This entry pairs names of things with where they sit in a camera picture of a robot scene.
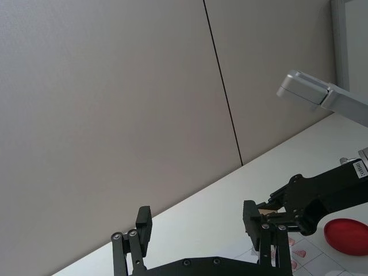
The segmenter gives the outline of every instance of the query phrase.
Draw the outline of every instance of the black robotic arm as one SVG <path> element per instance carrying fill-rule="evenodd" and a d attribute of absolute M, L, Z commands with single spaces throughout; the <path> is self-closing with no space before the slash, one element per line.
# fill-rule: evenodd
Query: black robotic arm
<path fill-rule="evenodd" d="M 340 167 L 313 178 L 293 176 L 270 195 L 267 203 L 244 201 L 243 221 L 259 251 L 257 263 L 221 257 L 188 258 L 147 270 L 143 257 L 151 237 L 152 216 L 150 207 L 143 206 L 135 229 L 112 235 L 114 276 L 128 275 L 128 253 L 132 254 L 132 275 L 292 276 L 288 232 L 311 235 L 324 216 L 368 202 L 368 148 L 359 155 L 360 159 L 345 160 Z M 285 212 L 276 212 L 282 207 Z M 271 265 L 271 246 L 275 247 L 275 267 Z"/>

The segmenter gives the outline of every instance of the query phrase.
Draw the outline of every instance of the red dish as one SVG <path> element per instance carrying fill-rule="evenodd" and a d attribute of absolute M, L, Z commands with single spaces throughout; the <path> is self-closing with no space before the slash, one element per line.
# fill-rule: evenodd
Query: red dish
<path fill-rule="evenodd" d="M 368 255 L 368 226 L 349 218 L 331 220 L 324 236 L 334 249 L 353 256 Z"/>

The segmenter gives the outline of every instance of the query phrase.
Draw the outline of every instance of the white tabletop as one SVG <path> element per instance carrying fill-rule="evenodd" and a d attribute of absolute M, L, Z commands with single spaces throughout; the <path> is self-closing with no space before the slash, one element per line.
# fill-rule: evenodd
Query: white tabletop
<path fill-rule="evenodd" d="M 368 128 L 333 114 L 252 162 L 153 218 L 144 262 L 148 268 L 178 259 L 213 256 L 239 240 L 250 243 L 242 220 L 244 200 L 266 201 L 269 194 L 301 173 L 313 177 L 339 166 L 341 157 L 358 157 L 368 147 Z M 368 204 L 323 218 L 308 239 L 354 275 L 368 271 L 368 257 L 352 257 L 332 249 L 323 227 L 332 218 L 368 223 Z M 54 276 L 113 275 L 111 243 Z"/>

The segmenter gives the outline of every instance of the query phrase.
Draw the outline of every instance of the small object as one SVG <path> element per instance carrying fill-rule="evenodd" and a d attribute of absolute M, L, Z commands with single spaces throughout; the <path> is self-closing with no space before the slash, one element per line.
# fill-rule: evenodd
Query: small object
<path fill-rule="evenodd" d="M 293 246 L 295 244 L 295 240 L 292 237 L 289 237 L 289 246 Z"/>
<path fill-rule="evenodd" d="M 349 218 L 331 220 L 324 227 L 324 236 L 334 249 L 353 256 L 368 255 L 368 226 Z"/>
<path fill-rule="evenodd" d="M 305 256 L 306 256 L 306 251 L 305 250 L 295 250 L 295 251 L 293 251 L 293 253 L 295 253 L 296 255 L 298 255 L 301 258 L 305 258 Z"/>
<path fill-rule="evenodd" d="M 135 235 L 137 235 L 137 231 L 133 230 L 129 232 L 130 237 L 134 237 Z"/>
<path fill-rule="evenodd" d="M 214 258 L 214 259 L 213 259 L 213 264 L 214 264 L 214 265 L 217 265 L 217 264 L 219 265 L 219 264 L 220 264 L 220 262 L 221 262 L 221 261 L 220 261 L 220 259 L 219 259 L 219 258 Z"/>
<path fill-rule="evenodd" d="M 292 270 L 297 269 L 298 263 L 295 260 L 292 260 Z"/>
<path fill-rule="evenodd" d="M 190 266 L 190 264 L 191 264 L 190 259 L 185 259 L 185 260 L 183 261 L 183 265 L 184 265 L 184 266 Z"/>
<path fill-rule="evenodd" d="M 118 240 L 118 239 L 120 239 L 121 238 L 121 234 L 119 234 L 119 233 L 116 233 L 114 236 L 113 236 L 113 239 L 114 240 Z"/>

